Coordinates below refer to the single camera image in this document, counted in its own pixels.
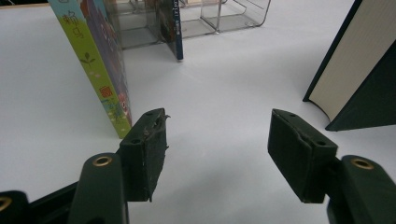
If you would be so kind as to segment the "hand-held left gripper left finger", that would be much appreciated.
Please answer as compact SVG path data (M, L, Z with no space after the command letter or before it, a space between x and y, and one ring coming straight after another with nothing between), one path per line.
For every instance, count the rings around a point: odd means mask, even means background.
M164 108L144 113L120 142L119 156L128 202L152 201L168 149Z

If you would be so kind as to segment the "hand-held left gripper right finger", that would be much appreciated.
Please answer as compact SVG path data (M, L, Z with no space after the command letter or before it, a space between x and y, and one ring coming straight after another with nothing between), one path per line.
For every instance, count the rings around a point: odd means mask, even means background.
M338 146L316 128L289 111L273 109L268 153L303 203L322 203L325 172Z

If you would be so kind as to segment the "green and sky-blue picture book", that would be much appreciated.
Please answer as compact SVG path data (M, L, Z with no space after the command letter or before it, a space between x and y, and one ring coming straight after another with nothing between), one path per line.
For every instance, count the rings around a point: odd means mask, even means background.
M106 0L48 0L120 138L132 128L119 38Z

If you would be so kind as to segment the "black hardcover book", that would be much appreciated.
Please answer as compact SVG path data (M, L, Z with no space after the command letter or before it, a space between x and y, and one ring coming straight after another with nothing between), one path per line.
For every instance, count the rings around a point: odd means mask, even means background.
M396 0L355 0L304 96L328 131L396 124Z

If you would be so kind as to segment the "purple paperback book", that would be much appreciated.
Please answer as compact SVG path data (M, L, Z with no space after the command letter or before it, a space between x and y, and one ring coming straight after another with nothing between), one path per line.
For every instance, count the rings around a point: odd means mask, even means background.
M162 41L177 60L184 59L178 0L156 0L156 17Z

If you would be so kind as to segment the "clear acrylic book rack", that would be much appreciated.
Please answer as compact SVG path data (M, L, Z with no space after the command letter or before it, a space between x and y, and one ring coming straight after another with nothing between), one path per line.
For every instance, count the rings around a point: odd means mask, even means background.
M160 44L149 0L113 0L108 12L124 49ZM178 0L183 38L260 27L271 0Z

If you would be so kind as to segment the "wooden table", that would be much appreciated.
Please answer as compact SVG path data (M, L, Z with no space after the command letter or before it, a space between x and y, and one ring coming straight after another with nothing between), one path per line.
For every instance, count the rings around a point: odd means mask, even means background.
M49 5L50 5L49 3L9 5L9 6L0 6L0 10L3 10L3 9L17 9L17 8L30 8L30 7L48 7Z

